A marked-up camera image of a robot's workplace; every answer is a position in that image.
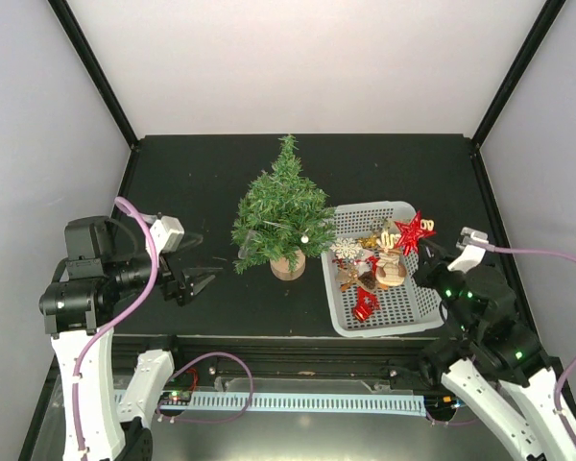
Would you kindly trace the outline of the white perforated plastic basket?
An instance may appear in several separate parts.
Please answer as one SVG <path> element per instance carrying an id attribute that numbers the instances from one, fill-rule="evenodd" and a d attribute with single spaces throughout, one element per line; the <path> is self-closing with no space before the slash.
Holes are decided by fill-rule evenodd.
<path id="1" fill-rule="evenodd" d="M 337 206 L 334 211 L 336 239 L 354 238 L 372 234 L 379 236 L 387 219 L 409 221 L 416 211 L 405 202 L 371 202 Z M 321 255 L 324 283 L 331 323 L 335 331 L 347 338 L 373 338 L 420 333 L 443 325 L 440 296 L 431 289 L 416 286 L 413 274 L 419 264 L 416 254 L 403 255 L 401 262 L 407 269 L 402 285 L 388 289 L 378 284 L 372 291 L 378 298 L 379 308 L 364 323 L 358 322 L 352 310 L 357 302 L 358 278 L 369 271 L 375 275 L 375 263 L 381 249 L 362 249 L 355 259 L 337 259 L 328 251 Z"/>

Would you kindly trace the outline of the red star ornament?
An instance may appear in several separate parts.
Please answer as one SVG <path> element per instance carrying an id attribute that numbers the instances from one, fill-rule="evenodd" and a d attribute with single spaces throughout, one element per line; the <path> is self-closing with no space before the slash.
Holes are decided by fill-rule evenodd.
<path id="1" fill-rule="evenodd" d="M 435 221 L 423 219 L 420 211 L 409 221 L 395 221 L 395 225 L 399 231 L 396 247 L 401 249 L 405 256 L 418 250 L 421 239 L 428 238 L 436 233 Z"/>

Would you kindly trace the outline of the small green christmas tree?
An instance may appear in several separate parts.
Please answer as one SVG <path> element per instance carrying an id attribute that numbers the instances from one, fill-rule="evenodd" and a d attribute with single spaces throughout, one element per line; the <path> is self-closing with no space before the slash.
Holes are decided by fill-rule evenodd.
<path id="1" fill-rule="evenodd" d="M 267 264 L 277 278 L 292 281 L 304 273 L 308 257 L 329 249 L 336 228 L 327 194 L 301 174 L 297 139 L 287 134 L 279 141 L 271 169 L 239 201 L 231 238 L 239 247 L 237 274 Z"/>

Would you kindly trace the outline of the white string lights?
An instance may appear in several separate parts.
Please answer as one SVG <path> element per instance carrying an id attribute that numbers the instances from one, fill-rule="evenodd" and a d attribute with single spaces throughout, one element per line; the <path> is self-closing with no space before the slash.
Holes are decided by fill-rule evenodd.
<path id="1" fill-rule="evenodd" d="M 271 210 L 265 211 L 260 218 L 261 222 L 265 225 L 272 226 L 287 231 L 295 231 L 300 234 L 300 242 L 308 244 L 311 239 L 308 235 L 309 228 L 301 229 L 298 225 L 294 224 L 290 219 L 291 210 L 285 210 L 286 199 L 284 197 L 285 187 L 278 185 L 275 189 L 278 196 L 271 201 Z"/>

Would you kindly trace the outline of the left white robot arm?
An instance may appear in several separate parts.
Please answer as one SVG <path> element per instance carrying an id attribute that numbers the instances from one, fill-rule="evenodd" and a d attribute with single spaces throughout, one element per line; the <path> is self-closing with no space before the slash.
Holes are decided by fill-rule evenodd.
<path id="1" fill-rule="evenodd" d="M 200 245 L 200 234 L 186 231 L 169 216 L 144 218 L 158 252 L 118 253 L 107 216 L 68 223 L 67 257 L 39 299 L 45 331 L 60 366 L 66 435 L 66 460 L 149 460 L 153 454 L 151 419 L 165 383 L 180 381 L 187 361 L 174 336 L 159 336 L 137 359 L 121 399 L 114 394 L 110 325 L 114 307 L 142 293 L 150 277 L 167 301 L 184 306 L 216 278 L 215 267 L 184 266 L 184 254 Z"/>

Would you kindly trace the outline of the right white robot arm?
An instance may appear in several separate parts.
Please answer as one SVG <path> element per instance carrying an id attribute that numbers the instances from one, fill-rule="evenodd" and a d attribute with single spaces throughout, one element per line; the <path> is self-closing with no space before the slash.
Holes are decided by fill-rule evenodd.
<path id="1" fill-rule="evenodd" d="M 436 292 L 450 337 L 423 350 L 420 381 L 463 401 L 515 460 L 576 460 L 576 418 L 550 355 L 519 319 L 516 293 L 484 263 L 489 244 L 476 235 L 450 255 L 423 240 L 414 281 Z"/>

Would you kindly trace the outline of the snowman ornament with hat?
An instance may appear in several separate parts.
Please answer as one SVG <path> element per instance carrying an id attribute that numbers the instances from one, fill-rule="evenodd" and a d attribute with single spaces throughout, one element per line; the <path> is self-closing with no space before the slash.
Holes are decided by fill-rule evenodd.
<path id="1" fill-rule="evenodd" d="M 406 277 L 407 269 L 401 262 L 400 253 L 379 254 L 375 263 L 375 278 L 381 288 L 400 286 Z"/>

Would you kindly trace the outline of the clear light battery box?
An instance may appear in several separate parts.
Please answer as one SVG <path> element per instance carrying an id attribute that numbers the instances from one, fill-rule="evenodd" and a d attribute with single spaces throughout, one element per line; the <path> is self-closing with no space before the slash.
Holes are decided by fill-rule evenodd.
<path id="1" fill-rule="evenodd" d="M 258 235 L 257 230 L 249 230 L 244 238 L 244 241 L 240 244 L 238 251 L 238 258 L 240 260 L 246 260 L 253 257 L 258 251 Z"/>

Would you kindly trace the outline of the pine cone ornament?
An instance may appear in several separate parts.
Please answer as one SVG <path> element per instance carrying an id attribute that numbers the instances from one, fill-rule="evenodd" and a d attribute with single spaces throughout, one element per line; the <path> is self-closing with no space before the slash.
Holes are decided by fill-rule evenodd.
<path id="1" fill-rule="evenodd" d="M 362 288 L 370 292 L 372 292 L 377 286 L 377 280 L 372 271 L 362 274 L 358 280 Z"/>

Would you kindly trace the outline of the red reindeer ornament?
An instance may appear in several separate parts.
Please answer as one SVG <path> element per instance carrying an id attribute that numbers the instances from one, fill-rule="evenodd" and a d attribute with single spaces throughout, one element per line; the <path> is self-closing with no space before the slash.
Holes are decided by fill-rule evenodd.
<path id="1" fill-rule="evenodd" d="M 375 294 L 361 287 L 357 288 L 357 302 L 355 306 L 358 304 L 368 304 L 374 310 L 379 308 L 378 298 L 375 296 Z"/>

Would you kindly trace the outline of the white snowflake ornament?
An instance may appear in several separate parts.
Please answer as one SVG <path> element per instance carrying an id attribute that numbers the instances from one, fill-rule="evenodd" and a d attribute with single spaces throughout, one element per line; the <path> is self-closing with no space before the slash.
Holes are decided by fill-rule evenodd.
<path id="1" fill-rule="evenodd" d="M 360 255 L 363 247 L 354 238 L 337 238 L 329 247 L 337 259 L 355 259 Z"/>

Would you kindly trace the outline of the left green circuit board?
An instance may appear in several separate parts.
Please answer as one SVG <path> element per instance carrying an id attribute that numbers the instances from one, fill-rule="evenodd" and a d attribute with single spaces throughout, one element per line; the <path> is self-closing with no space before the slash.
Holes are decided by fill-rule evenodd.
<path id="1" fill-rule="evenodd" d="M 190 391 L 167 391 L 164 394 L 166 402 L 171 405 L 188 405 L 191 401 L 192 393 Z"/>

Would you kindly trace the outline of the right circuit board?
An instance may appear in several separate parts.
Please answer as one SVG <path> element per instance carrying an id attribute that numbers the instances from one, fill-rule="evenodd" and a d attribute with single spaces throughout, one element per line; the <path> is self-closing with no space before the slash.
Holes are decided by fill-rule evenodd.
<path id="1" fill-rule="evenodd" d="M 460 409 L 467 408 L 468 404 L 454 394 L 441 392 L 440 394 L 429 394 L 424 397 L 424 404 L 427 409 Z"/>

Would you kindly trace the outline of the left black frame post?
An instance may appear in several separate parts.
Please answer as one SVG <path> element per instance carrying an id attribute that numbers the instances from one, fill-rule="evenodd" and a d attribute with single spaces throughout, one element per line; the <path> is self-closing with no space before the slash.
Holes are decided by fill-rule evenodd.
<path id="1" fill-rule="evenodd" d="M 100 94 L 118 130 L 129 148 L 135 149 L 138 145 L 138 137 L 69 3 L 65 0 L 48 0 L 48 4 Z"/>

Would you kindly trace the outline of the black frame post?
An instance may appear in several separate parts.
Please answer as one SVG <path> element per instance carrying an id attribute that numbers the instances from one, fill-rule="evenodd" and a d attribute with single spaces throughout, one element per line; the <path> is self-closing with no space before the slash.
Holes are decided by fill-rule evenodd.
<path id="1" fill-rule="evenodd" d="M 135 149 L 138 145 L 138 137 L 69 3 L 65 0 L 48 0 L 48 4 L 100 94 L 118 130 L 129 148 Z"/>
<path id="2" fill-rule="evenodd" d="M 476 149 L 480 149 L 484 145 L 564 5 L 565 0 L 546 0 L 543 3 L 540 12 L 530 27 L 526 38 L 522 41 L 474 135 L 471 137 L 472 144 Z"/>

